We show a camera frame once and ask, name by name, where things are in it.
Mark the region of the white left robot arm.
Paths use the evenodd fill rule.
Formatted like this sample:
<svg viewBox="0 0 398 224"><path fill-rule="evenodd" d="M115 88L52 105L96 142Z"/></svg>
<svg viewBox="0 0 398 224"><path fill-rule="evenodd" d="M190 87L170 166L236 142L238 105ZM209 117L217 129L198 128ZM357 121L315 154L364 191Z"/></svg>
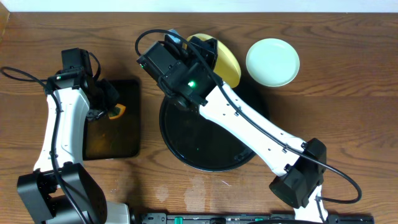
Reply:
<svg viewBox="0 0 398 224"><path fill-rule="evenodd" d="M125 106L109 81L93 72L94 55L62 51L62 70L43 85L49 109L44 144L32 173L17 181L17 193L35 223L130 223L125 203L107 202L83 166L85 124L106 115L116 119Z"/></svg>

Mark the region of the yellow plate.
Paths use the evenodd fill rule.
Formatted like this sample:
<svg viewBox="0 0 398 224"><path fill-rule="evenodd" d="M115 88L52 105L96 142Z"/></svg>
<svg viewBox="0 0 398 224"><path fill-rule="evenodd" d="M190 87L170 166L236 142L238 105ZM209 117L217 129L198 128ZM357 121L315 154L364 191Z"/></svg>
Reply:
<svg viewBox="0 0 398 224"><path fill-rule="evenodd" d="M217 41L217 60L213 71L220 76L231 88L239 85L241 67L236 57L224 43Z"/></svg>

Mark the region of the green plate with ketchup stain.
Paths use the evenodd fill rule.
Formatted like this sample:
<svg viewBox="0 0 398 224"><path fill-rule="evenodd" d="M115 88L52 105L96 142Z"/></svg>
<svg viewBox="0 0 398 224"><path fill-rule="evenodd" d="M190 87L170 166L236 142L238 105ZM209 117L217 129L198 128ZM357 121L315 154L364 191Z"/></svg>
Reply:
<svg viewBox="0 0 398 224"><path fill-rule="evenodd" d="M286 41L262 39L246 54L246 69L259 84L280 87L292 82L300 69L297 51Z"/></svg>

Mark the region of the orange green scrub sponge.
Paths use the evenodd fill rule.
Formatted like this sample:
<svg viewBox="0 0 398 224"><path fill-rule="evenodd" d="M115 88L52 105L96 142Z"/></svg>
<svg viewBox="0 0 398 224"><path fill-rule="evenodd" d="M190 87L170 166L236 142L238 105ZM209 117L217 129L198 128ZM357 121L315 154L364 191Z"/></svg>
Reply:
<svg viewBox="0 0 398 224"><path fill-rule="evenodd" d="M118 119L124 114L125 110L126 107L118 103L108 111L108 117L109 119Z"/></svg>

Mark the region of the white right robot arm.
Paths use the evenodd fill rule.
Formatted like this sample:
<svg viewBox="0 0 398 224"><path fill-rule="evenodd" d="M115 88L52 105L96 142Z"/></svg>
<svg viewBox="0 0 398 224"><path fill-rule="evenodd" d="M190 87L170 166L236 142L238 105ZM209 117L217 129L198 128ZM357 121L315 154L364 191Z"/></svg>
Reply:
<svg viewBox="0 0 398 224"><path fill-rule="evenodd" d="M294 209L296 220L327 220L321 198L325 145L283 131L234 92L241 67L227 46L206 34L166 35L138 56L139 65L178 109L215 123L269 166L275 174L271 191Z"/></svg>

